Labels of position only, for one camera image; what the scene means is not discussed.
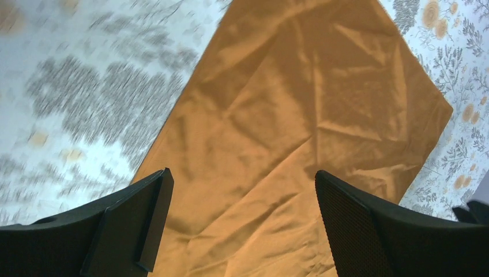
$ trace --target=orange satin cloth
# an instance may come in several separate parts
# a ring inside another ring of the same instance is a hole
[[[152,276],[336,276],[315,172],[397,203],[451,113],[376,0],[234,0],[135,178],[175,178]]]

